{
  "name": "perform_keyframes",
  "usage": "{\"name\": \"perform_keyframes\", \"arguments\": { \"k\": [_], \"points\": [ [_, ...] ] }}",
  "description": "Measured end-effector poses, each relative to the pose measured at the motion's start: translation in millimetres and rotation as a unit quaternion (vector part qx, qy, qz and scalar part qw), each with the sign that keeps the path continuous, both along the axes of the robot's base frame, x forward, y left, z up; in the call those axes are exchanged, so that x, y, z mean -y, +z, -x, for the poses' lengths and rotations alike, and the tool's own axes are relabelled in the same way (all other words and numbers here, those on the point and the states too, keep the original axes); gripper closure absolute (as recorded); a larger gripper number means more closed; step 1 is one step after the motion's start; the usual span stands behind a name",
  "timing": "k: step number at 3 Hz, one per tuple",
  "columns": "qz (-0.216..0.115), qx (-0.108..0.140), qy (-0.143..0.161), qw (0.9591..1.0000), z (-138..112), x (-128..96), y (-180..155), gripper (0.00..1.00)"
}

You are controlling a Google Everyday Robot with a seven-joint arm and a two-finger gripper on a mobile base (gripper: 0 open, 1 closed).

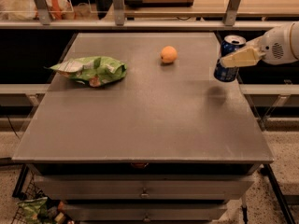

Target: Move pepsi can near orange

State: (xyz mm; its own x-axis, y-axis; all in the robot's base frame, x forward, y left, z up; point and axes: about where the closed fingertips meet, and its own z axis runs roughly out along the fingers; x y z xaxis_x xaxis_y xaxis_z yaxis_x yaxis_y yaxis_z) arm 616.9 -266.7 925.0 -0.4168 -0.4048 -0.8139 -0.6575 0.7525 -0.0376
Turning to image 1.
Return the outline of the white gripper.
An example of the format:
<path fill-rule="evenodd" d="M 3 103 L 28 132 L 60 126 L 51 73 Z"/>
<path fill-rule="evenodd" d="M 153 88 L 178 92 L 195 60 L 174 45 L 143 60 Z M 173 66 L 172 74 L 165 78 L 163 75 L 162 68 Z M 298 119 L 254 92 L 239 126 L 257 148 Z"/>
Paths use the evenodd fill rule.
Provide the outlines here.
<path fill-rule="evenodd" d="M 222 56 L 220 63 L 225 68 L 265 63 L 279 65 L 299 60 L 299 22 L 292 22 L 267 31 L 246 43 L 244 48 Z"/>

